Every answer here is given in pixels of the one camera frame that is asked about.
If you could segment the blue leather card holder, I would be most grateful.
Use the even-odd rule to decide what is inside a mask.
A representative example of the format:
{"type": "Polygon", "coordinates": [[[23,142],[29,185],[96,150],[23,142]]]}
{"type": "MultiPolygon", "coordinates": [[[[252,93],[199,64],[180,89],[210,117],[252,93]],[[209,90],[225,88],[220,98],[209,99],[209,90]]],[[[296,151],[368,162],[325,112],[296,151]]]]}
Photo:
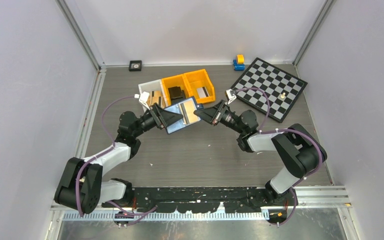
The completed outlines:
{"type": "Polygon", "coordinates": [[[201,118],[195,115],[194,111],[201,110],[203,108],[203,104],[197,103],[194,97],[189,97],[166,107],[165,110],[182,115],[182,119],[167,127],[167,133],[172,134],[186,128],[187,126],[198,123],[201,118]]]}

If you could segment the gold card magnetic stripe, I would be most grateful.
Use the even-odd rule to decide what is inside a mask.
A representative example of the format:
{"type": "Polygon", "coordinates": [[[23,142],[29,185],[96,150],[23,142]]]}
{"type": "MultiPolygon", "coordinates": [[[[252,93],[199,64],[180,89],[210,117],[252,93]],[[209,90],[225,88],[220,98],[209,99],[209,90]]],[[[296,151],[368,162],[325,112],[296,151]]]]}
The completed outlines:
{"type": "Polygon", "coordinates": [[[199,122],[201,119],[194,114],[197,109],[197,105],[193,98],[187,99],[179,104],[180,111],[183,115],[183,123],[185,125],[191,125],[199,122]]]}

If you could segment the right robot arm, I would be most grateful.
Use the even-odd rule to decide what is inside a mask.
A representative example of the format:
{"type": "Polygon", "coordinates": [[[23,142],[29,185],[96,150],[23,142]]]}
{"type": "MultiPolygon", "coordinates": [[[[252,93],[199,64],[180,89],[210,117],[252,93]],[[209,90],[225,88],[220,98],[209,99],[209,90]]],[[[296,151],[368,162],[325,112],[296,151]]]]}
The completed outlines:
{"type": "Polygon", "coordinates": [[[279,205],[287,191],[317,172],[327,160],[325,149],[301,124],[262,131],[258,129],[254,111],[246,110],[237,115],[224,100],[212,107],[197,109],[194,114],[210,125],[222,124],[237,132],[237,144],[244,152],[278,153],[284,167],[266,183],[263,191],[271,205],[279,205]]]}

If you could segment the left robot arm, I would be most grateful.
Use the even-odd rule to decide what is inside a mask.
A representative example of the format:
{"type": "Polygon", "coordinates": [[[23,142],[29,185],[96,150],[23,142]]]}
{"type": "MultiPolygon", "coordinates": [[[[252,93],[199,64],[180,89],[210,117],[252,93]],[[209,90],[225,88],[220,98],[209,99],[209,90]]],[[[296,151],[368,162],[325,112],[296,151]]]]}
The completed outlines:
{"type": "Polygon", "coordinates": [[[182,114],[165,110],[156,103],[140,117],[125,111],[119,117],[112,145],[85,159],[72,157],[67,161],[54,201],[77,210],[80,215],[90,214],[102,204],[128,207],[134,200],[132,183],[120,178],[103,181],[103,176],[138,153],[140,135],[154,127],[166,129],[182,119],[182,114]]]}

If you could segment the card in orange bin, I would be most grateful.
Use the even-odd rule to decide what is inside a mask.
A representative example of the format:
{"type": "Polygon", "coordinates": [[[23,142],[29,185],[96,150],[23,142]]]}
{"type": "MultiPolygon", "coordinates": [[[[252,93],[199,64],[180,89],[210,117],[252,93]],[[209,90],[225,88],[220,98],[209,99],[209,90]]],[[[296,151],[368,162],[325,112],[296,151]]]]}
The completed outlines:
{"type": "Polygon", "coordinates": [[[199,99],[208,98],[210,97],[210,93],[208,92],[207,88],[205,86],[198,87],[196,89],[197,95],[199,99]]]}

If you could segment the tan items in white bin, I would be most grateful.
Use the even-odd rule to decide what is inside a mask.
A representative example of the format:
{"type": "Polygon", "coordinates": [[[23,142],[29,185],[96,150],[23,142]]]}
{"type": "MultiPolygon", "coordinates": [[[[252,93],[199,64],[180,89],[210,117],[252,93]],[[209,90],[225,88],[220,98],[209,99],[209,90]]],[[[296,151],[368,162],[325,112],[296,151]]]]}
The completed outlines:
{"type": "Polygon", "coordinates": [[[159,90],[151,91],[149,94],[148,105],[152,106],[153,104],[158,104],[160,107],[163,107],[165,103],[162,92],[159,90]]]}

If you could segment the white plastic bin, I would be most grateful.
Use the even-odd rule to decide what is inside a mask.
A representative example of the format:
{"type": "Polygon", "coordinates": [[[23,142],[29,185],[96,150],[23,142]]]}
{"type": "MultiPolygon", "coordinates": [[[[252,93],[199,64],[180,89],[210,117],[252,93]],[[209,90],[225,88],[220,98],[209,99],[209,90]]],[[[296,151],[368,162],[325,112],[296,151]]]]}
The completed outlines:
{"type": "Polygon", "coordinates": [[[160,107],[165,108],[168,106],[161,79],[140,83],[138,84],[138,89],[140,94],[139,103],[141,104],[144,112],[155,103],[155,99],[156,103],[160,107]]]}

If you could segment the black object in bin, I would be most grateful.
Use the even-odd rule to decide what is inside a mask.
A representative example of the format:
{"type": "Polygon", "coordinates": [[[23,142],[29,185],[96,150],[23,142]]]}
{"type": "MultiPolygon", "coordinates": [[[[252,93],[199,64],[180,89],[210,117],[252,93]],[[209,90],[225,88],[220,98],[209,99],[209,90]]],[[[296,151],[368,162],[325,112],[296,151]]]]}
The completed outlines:
{"type": "Polygon", "coordinates": [[[168,95],[171,101],[185,99],[185,92],[181,89],[180,86],[173,86],[168,88],[168,95]]]}

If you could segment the orange plastic bin right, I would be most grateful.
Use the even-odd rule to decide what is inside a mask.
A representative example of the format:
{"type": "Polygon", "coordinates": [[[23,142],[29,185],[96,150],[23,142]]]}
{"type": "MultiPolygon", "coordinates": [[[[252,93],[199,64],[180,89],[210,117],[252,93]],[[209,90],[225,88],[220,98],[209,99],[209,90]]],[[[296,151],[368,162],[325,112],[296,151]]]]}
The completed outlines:
{"type": "Polygon", "coordinates": [[[216,100],[215,88],[213,83],[210,80],[210,77],[206,69],[190,71],[184,74],[191,87],[192,96],[195,98],[198,104],[208,104],[216,100]],[[208,92],[210,93],[210,97],[199,99],[197,90],[196,90],[199,87],[206,87],[208,92]]]}

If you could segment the orange plastic bin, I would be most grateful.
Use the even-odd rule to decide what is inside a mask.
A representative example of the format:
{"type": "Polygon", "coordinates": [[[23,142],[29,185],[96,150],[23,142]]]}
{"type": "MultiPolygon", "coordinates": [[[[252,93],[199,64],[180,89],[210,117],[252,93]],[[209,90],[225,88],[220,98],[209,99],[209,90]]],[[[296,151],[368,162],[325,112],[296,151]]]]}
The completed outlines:
{"type": "Polygon", "coordinates": [[[191,87],[192,96],[195,98],[198,104],[208,104],[216,100],[215,88],[213,83],[210,80],[210,77],[206,69],[190,71],[184,74],[191,87]],[[210,93],[210,97],[199,99],[197,90],[196,90],[199,87],[206,87],[208,92],[210,93]]]}
{"type": "Polygon", "coordinates": [[[161,79],[168,105],[171,106],[182,99],[192,97],[192,89],[185,74],[161,79]]]}

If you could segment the orange plastic bin left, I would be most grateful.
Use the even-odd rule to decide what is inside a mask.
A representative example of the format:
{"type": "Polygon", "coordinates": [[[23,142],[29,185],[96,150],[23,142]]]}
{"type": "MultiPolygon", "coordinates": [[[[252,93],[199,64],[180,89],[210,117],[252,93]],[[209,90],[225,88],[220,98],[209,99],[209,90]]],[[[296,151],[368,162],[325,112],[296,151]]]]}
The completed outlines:
{"type": "Polygon", "coordinates": [[[192,97],[192,89],[185,74],[161,79],[168,105],[171,106],[182,99],[192,97]]]}

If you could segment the small black square device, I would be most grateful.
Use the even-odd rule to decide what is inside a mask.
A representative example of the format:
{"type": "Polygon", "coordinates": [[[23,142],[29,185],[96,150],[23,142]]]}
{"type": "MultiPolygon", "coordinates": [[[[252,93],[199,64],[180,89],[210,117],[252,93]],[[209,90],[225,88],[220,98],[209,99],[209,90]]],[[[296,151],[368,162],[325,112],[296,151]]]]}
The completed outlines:
{"type": "Polygon", "coordinates": [[[129,62],[128,70],[130,72],[140,72],[142,70],[143,62],[141,60],[131,60],[129,62]]]}

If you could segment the black white chessboard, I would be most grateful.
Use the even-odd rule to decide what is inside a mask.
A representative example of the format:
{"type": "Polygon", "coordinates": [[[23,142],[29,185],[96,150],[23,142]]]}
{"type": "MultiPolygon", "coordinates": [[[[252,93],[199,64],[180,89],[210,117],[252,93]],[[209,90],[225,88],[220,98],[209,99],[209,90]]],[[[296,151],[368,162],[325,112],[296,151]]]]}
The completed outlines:
{"type": "Polygon", "coordinates": [[[234,82],[231,89],[247,88],[248,90],[239,92],[237,98],[265,114],[268,109],[266,99],[255,88],[263,90],[270,104],[268,116],[282,123],[307,85],[306,81],[257,57],[234,82]],[[285,93],[284,99],[280,97],[282,93],[285,93]]]}

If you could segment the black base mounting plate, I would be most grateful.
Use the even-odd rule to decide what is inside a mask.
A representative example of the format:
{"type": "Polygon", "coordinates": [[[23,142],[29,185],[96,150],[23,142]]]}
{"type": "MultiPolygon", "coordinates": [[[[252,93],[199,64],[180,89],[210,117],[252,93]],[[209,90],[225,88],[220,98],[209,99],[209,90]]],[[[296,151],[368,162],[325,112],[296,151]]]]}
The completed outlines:
{"type": "Polygon", "coordinates": [[[135,187],[123,198],[109,200],[103,207],[134,207],[140,213],[156,208],[157,213],[214,213],[223,207],[228,214],[257,213],[262,207],[284,209],[294,205],[295,190],[277,194],[255,186],[244,187],[135,187]]]}

